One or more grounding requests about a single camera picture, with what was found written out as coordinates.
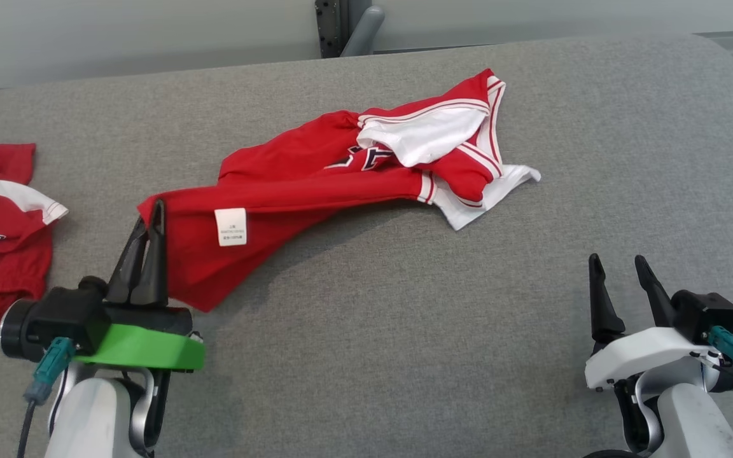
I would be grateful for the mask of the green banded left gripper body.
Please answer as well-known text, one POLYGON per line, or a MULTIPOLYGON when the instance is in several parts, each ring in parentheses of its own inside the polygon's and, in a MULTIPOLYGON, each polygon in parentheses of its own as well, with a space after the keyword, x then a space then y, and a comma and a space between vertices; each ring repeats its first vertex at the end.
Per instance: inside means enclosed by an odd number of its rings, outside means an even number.
POLYGON ((206 345, 195 333, 188 307, 128 308, 108 305, 111 326, 92 356, 78 352, 74 360, 109 367, 200 371, 206 345))

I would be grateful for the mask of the red white jersey shirt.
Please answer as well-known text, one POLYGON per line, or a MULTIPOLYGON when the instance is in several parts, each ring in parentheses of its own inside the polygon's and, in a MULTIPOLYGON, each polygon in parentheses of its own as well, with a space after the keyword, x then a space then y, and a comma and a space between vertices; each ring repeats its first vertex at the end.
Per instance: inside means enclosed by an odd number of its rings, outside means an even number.
POLYGON ((435 205, 459 231, 537 169, 505 164, 506 90, 485 69, 443 95, 396 108, 326 113, 221 163, 211 186, 152 195, 165 204, 169 298, 216 308, 283 244, 339 211, 390 200, 435 205))

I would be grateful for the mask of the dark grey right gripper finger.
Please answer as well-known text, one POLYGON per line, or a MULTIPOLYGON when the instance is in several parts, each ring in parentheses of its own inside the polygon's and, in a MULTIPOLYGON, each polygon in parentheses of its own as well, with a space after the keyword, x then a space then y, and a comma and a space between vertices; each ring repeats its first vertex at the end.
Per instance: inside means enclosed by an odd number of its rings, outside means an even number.
POLYGON ((588 267, 591 337, 594 348, 605 348, 625 336, 625 325, 614 310, 605 285, 605 271, 597 253, 591 253, 588 267))
POLYGON ((636 255, 634 264, 639 284, 648 297, 654 324, 657 327, 673 327, 676 312, 671 305, 668 293, 655 276, 646 258, 636 255))

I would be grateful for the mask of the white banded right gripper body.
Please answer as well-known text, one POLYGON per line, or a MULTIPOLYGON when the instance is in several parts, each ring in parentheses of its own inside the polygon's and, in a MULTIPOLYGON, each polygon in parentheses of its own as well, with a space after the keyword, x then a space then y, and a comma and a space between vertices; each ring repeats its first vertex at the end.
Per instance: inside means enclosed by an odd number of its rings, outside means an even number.
POLYGON ((653 327, 622 337, 605 345, 585 363, 589 389, 608 389, 609 385, 641 372, 673 363, 691 353, 716 351, 713 346, 696 344, 675 328, 653 327))

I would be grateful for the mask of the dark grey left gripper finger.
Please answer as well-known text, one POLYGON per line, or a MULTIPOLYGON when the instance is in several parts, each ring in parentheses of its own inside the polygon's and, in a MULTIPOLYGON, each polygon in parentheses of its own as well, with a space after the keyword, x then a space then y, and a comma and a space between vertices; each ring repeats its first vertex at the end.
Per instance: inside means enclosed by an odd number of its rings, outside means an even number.
POLYGON ((130 303, 131 293, 139 283, 143 269, 146 243, 146 225, 142 218, 138 218, 108 282, 108 302, 130 303))
POLYGON ((131 293, 135 307, 166 307, 169 303, 167 276, 166 211, 163 200, 155 200, 144 235, 144 255, 139 281, 131 293))

